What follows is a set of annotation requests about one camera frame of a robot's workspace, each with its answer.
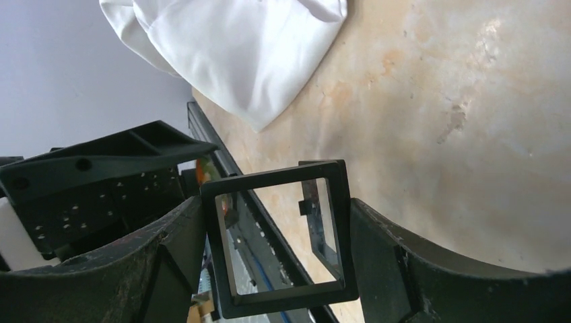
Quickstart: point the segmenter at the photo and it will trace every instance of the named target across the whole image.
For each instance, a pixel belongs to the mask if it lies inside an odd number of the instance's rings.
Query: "white fabric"
[[[255,131],[277,118],[335,39],[346,0],[100,0],[121,41]]]

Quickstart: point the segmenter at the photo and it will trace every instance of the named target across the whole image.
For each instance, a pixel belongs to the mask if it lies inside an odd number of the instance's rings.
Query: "metal bar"
[[[187,108],[189,128],[194,138],[218,145],[219,150],[212,153],[212,156],[214,164],[217,166],[221,174],[223,176],[229,176],[230,174],[242,175],[242,172],[234,161],[234,158],[230,155],[230,152],[216,133],[216,130],[212,127],[212,124],[208,121],[206,115],[204,115],[204,112],[198,103],[189,102]],[[247,191],[241,192],[240,197],[243,199],[250,211],[251,217],[241,217],[241,223],[239,223],[240,225],[238,228],[230,230],[234,241],[236,241],[237,238],[243,239],[243,236],[250,236],[252,238],[253,236],[257,236],[262,239],[264,243],[255,243],[256,248],[251,248],[250,252],[252,252],[252,255],[261,263],[263,269],[265,269],[265,274],[269,277],[274,288],[276,288],[276,286],[283,286],[284,279],[286,282],[291,281],[295,286],[313,284],[309,274],[305,271],[305,268],[294,254],[294,251],[281,234],[279,228],[272,220],[270,214],[258,196],[253,191]],[[263,231],[264,237],[261,237],[260,234],[252,235],[248,232],[255,230]],[[250,261],[251,259],[252,257],[246,257],[244,258],[244,261]],[[250,263],[247,264],[246,267],[256,268],[257,266],[255,263]],[[284,275],[276,273],[277,268],[283,269],[285,277]],[[339,322],[329,306],[320,306],[317,308],[310,308],[309,310],[315,319],[315,322]],[[289,311],[288,314],[292,314],[292,312],[300,313],[300,310]],[[292,320],[292,322],[297,321],[311,322],[308,314],[299,320]]]

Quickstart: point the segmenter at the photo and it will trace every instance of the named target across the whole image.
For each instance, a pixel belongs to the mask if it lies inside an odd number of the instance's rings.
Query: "table surface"
[[[351,195],[466,256],[571,264],[569,1],[348,1],[311,80],[261,133],[195,97],[245,173],[344,159]],[[257,191],[315,281],[300,185]],[[358,301],[332,306],[363,322]]]

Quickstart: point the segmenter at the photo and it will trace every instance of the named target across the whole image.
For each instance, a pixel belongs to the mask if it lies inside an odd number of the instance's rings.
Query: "wall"
[[[189,85],[124,47],[97,1],[2,1],[0,30],[0,155],[157,119],[187,128]]]

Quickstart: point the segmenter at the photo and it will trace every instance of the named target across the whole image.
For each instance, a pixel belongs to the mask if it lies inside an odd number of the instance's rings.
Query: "table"
[[[320,67],[261,133],[195,98],[245,174],[342,158],[352,196],[445,248],[566,268],[569,12],[556,0],[349,1]],[[314,281],[330,280],[308,247],[300,185],[257,194]],[[358,301],[332,308],[363,322]]]

